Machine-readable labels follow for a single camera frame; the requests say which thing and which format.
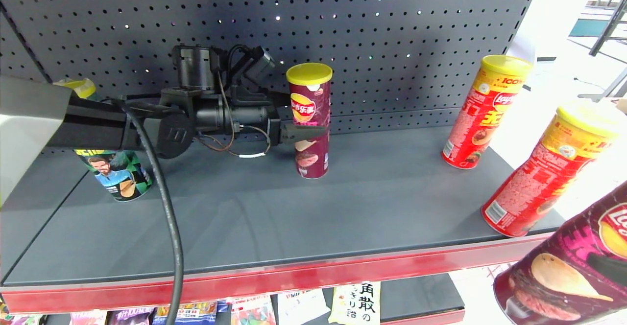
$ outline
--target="wire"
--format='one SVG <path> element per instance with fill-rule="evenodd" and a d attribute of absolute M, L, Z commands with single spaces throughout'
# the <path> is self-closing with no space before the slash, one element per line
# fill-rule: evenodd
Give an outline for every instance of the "wire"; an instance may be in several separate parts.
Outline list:
<path fill-rule="evenodd" d="M 240 126 L 242 128 L 250 128 L 250 129 L 254 129 L 255 131 L 258 131 L 259 133 L 262 133 L 262 135 L 264 135 L 266 137 L 266 149 L 265 151 L 261 152 L 261 153 L 257 153 L 257 154 L 252 154 L 252 155 L 243 155 L 243 154 L 238 154 L 233 152 L 231 149 L 227 149 L 226 152 L 229 153 L 230 155 L 233 156 L 237 156 L 238 158 L 242 158 L 242 159 L 251 159 L 251 158 L 258 158 L 260 156 L 264 156 L 268 153 L 268 151 L 270 150 L 271 147 L 271 141 L 270 141 L 270 137 L 268 135 L 268 133 L 266 133 L 266 131 L 264 131 L 263 129 L 257 128 L 257 127 L 253 127 L 253 126 Z M 222 142 L 220 140 L 217 140 L 216 138 L 214 138 L 213 136 L 208 136 L 208 135 L 199 135 L 197 136 L 195 139 L 198 140 L 199 143 L 201 143 L 202 145 L 208 147 L 208 148 L 212 148 L 211 145 L 207 144 L 204 140 L 202 140 L 202 138 L 209 138 L 213 141 L 215 141 L 218 145 L 224 147 L 224 144 L 222 144 Z"/>
<path fill-rule="evenodd" d="M 586 82 L 586 81 L 581 80 L 581 79 L 579 79 L 579 78 L 577 78 L 577 77 L 574 77 L 574 78 L 573 78 L 573 80 L 577 80 L 578 82 L 582 82 L 582 83 L 584 83 L 584 84 L 589 84 L 589 85 L 592 85 L 592 86 L 596 86 L 596 87 L 598 87 L 599 89 L 603 89 L 603 90 L 605 90 L 605 88 L 604 88 L 604 87 L 602 87 L 602 86 L 600 86 L 600 85 L 597 85 L 597 84 L 594 84 L 594 83 L 591 83 L 591 82 Z"/>
<path fill-rule="evenodd" d="M 166 318 L 166 325 L 174 325 L 176 320 L 177 309 L 181 303 L 181 292 L 183 288 L 183 248 L 181 245 L 181 234 L 179 233 L 179 226 L 176 223 L 176 216 L 174 215 L 174 209 L 172 208 L 172 199 L 170 198 L 170 192 L 168 191 L 168 185 L 164 178 L 161 165 L 155 154 L 155 149 L 148 138 L 148 134 L 141 122 L 137 119 L 132 109 L 121 100 L 112 101 L 126 113 L 126 116 L 133 123 L 139 134 L 139 139 L 142 142 L 146 153 L 148 154 L 148 161 L 154 169 L 154 176 L 157 184 L 159 185 L 159 191 L 161 192 L 161 201 L 163 202 L 163 209 L 166 213 L 166 222 L 168 223 L 168 230 L 170 232 L 170 239 L 172 240 L 172 253 L 174 254 L 174 284 L 172 287 L 172 299 L 170 300 L 170 312 L 168 312 L 168 318 Z"/>
<path fill-rule="evenodd" d="M 228 53 L 228 63 L 226 64 L 226 84 L 230 86 L 231 84 L 231 65 L 233 64 L 233 55 L 235 55 L 235 51 L 237 50 L 245 50 L 246 46 L 242 44 L 235 45 L 231 47 Z"/>
<path fill-rule="evenodd" d="M 205 142 L 203 142 L 202 144 L 210 148 L 213 151 L 228 151 L 231 145 L 233 145 L 233 142 L 235 141 L 235 123 L 233 123 L 233 113 L 231 111 L 231 106 L 229 106 L 229 103 L 226 100 L 226 94 L 224 93 L 224 87 L 222 86 L 222 78 L 219 75 L 217 77 L 217 81 L 220 84 L 220 93 L 222 94 L 222 100 L 224 101 L 224 106 L 226 107 L 227 111 L 229 111 L 229 122 L 231 122 L 231 140 L 229 141 L 228 144 L 226 144 L 226 146 L 224 146 L 222 142 L 220 142 L 217 139 L 214 139 L 214 141 L 217 141 L 220 144 L 220 147 L 213 147 Z"/>

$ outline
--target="gray shelf surface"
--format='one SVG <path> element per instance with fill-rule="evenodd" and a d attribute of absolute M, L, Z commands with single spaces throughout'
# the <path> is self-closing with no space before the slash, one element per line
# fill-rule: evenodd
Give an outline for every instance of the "gray shelf surface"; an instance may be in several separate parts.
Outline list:
<path fill-rule="evenodd" d="M 47 151 L 29 167 L 2 206 L 2 276 L 87 173 L 72 151 Z"/>
<path fill-rule="evenodd" d="M 322 291 L 327 306 L 331 309 L 333 289 L 327 288 Z M 275 308 L 275 314 L 278 314 L 276 296 L 272 296 L 272 304 Z M 446 274 L 381 282 L 382 323 L 461 309 L 464 309 L 464 302 L 455 289 L 453 281 Z M 328 325 L 328 318 L 329 313 L 309 321 L 305 325 Z M 277 325 L 280 325 L 278 318 L 276 320 Z M 48 316 L 46 325 L 68 325 L 69 323 L 69 314 L 58 314 Z M 217 314 L 216 325 L 229 325 L 230 323 L 230 308 L 229 312 Z"/>
<path fill-rule="evenodd" d="M 163 161 L 186 272 L 224 271 L 501 240 L 479 207 L 512 171 L 488 150 L 462 171 L 439 151 L 450 127 L 332 136 L 330 170 L 300 178 L 293 149 L 242 160 L 193 145 Z M 254 152 L 260 142 L 238 144 Z M 47 193 L 41 186 L 41 194 Z M 531 233 L 563 222 L 551 212 Z M 3 253 L 13 246 L 3 243 Z M 85 177 L 24 254 L 5 285 L 170 275 L 158 189 L 116 203 Z"/>

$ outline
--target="teal mat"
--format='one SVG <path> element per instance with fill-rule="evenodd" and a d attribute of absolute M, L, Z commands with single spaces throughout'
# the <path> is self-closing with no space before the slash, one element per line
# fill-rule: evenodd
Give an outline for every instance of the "teal mat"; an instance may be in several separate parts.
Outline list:
<path fill-rule="evenodd" d="M 571 37 L 599 37 L 603 33 L 603 29 L 607 25 L 607 20 L 598 19 L 579 19 L 573 30 Z"/>

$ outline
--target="potato chip can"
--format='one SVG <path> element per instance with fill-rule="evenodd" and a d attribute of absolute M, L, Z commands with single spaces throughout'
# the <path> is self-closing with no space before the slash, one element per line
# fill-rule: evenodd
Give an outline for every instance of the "potato chip can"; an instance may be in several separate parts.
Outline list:
<path fill-rule="evenodd" d="M 517 57 L 483 57 L 441 153 L 444 161 L 461 169 L 477 166 L 531 67 Z"/>
<path fill-rule="evenodd" d="M 482 207 L 486 222 L 506 236 L 524 236 L 548 213 L 578 173 L 627 127 L 616 107 L 578 99 L 559 106 L 531 152 Z"/>
<path fill-rule="evenodd" d="M 627 182 L 494 280 L 515 325 L 566 325 L 627 308 Z"/>
<path fill-rule="evenodd" d="M 134 151 L 76 149 L 74 152 L 118 202 L 137 199 L 152 186 L 150 174 Z"/>
<path fill-rule="evenodd" d="M 289 82 L 294 124 L 327 127 L 324 135 L 295 144 L 296 171 L 304 178 L 315 180 L 329 170 L 333 70 L 326 64 L 304 63 L 291 67 L 285 75 Z"/>

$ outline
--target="barcode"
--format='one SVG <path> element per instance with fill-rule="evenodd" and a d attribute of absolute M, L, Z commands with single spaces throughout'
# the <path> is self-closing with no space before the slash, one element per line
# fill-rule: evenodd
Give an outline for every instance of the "barcode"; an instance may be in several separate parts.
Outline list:
<path fill-rule="evenodd" d="M 490 218 L 493 223 L 499 223 L 503 216 L 507 214 L 507 211 L 505 211 L 495 200 L 492 204 L 490 204 L 488 209 L 486 209 L 485 214 L 488 215 L 488 218 Z"/>
<path fill-rule="evenodd" d="M 452 150 L 453 150 L 453 143 L 450 140 L 447 140 L 444 146 L 444 150 L 443 150 L 444 155 L 446 157 L 449 157 L 451 155 Z"/>

